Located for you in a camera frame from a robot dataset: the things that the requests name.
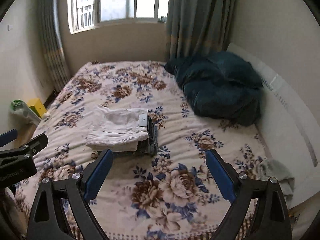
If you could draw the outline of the yellow box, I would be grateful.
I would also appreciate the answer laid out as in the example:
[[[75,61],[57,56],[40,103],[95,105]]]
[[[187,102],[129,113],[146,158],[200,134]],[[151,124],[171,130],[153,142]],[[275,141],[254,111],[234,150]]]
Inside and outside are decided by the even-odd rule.
[[[47,113],[45,106],[39,98],[30,99],[27,105],[41,119]]]

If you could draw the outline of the bright bedroom window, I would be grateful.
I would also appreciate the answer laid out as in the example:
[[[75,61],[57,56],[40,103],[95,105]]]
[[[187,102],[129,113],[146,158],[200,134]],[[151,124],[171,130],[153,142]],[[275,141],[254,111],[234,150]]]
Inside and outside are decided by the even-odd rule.
[[[71,33],[106,24],[165,23],[169,0],[67,0]]]

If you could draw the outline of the pale green cloth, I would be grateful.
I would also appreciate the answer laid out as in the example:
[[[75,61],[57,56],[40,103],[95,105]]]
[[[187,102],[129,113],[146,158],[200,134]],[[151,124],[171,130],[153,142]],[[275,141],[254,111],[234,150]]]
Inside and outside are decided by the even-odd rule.
[[[277,179],[285,200],[291,200],[295,188],[295,178],[289,169],[276,159],[265,159],[257,166],[258,179],[267,181],[270,177]]]

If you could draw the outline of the dark teal velvet pillow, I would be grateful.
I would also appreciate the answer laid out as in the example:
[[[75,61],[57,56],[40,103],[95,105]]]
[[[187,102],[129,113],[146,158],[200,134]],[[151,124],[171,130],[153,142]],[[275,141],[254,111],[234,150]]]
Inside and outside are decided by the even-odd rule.
[[[260,118],[263,84],[252,65],[228,51],[173,59],[164,66],[195,115],[250,126]]]

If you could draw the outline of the left striped curtain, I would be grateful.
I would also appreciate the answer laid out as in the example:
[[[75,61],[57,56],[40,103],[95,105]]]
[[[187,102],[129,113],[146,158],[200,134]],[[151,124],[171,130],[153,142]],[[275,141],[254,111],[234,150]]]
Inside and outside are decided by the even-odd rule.
[[[44,60],[54,88],[60,92],[71,75],[62,46],[57,0],[38,0],[38,15]]]

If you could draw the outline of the grey green striped curtain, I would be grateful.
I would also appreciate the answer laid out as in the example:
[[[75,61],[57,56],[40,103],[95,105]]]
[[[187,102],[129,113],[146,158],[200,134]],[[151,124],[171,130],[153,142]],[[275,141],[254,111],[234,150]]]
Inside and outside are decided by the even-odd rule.
[[[236,0],[169,0],[166,60],[225,50],[235,3]]]

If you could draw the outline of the white bed headboard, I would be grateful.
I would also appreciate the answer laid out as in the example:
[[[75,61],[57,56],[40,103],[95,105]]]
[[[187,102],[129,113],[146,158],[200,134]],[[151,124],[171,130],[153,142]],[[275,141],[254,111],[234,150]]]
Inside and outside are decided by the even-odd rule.
[[[260,75],[263,97],[257,128],[269,155],[283,163],[295,178],[293,208],[319,192],[319,124],[294,89],[271,67],[230,43],[227,49],[251,63]]]

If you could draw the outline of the folded blue jeans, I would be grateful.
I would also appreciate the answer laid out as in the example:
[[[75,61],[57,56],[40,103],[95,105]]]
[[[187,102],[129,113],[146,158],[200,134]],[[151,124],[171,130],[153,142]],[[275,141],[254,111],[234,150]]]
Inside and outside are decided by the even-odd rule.
[[[135,151],[116,152],[116,154],[153,157],[158,152],[158,129],[152,119],[148,116],[148,139],[139,141]]]

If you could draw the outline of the green white plastic container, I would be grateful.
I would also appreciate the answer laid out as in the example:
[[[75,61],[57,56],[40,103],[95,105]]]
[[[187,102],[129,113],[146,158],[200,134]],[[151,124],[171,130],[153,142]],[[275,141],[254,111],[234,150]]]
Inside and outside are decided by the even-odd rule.
[[[25,124],[38,126],[41,122],[41,118],[23,100],[12,100],[10,111]]]

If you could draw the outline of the white pants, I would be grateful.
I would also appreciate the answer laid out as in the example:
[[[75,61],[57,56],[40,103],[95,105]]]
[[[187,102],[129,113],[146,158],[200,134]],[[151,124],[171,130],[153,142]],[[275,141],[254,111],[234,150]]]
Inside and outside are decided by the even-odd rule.
[[[148,137],[147,109],[109,109],[98,105],[91,117],[86,146],[114,152],[135,151],[138,143]]]

